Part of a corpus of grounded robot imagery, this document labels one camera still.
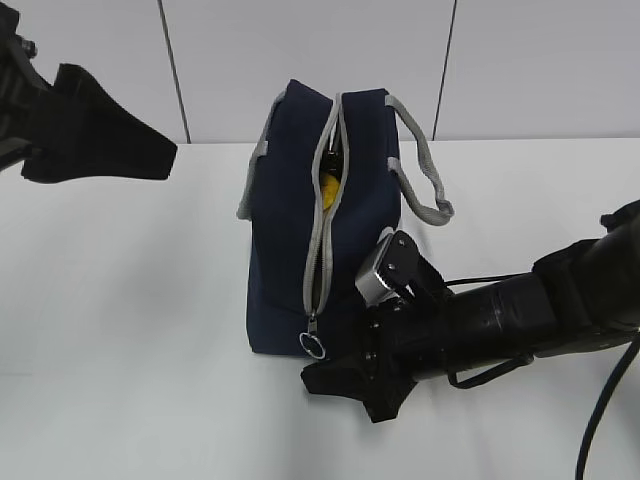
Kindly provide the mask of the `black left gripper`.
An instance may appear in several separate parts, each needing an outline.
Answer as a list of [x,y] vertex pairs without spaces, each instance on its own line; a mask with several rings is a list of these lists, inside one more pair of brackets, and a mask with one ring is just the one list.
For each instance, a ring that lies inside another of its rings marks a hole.
[[20,19],[1,3],[1,170],[23,162],[22,176],[44,184],[166,180],[177,145],[121,107],[78,65],[60,65],[51,88],[32,65],[38,47],[18,32]]

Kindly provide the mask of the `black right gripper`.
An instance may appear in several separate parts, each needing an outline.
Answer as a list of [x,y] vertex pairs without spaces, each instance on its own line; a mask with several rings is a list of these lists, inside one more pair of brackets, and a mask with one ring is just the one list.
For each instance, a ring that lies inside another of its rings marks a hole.
[[305,367],[312,395],[360,402],[372,423],[397,418],[423,380],[445,377],[472,389],[531,364],[555,332],[555,314],[537,279],[508,279],[428,301],[392,297],[367,311],[357,349]]

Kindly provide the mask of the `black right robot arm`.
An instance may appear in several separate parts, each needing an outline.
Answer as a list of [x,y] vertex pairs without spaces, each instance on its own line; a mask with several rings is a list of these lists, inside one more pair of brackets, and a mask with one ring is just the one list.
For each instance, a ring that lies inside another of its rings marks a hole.
[[418,382],[479,387],[537,358],[632,341],[639,331],[639,206],[601,218],[605,235],[537,260],[527,273],[456,293],[404,231],[365,261],[369,307],[343,353],[303,369],[308,392],[361,402],[392,420]]

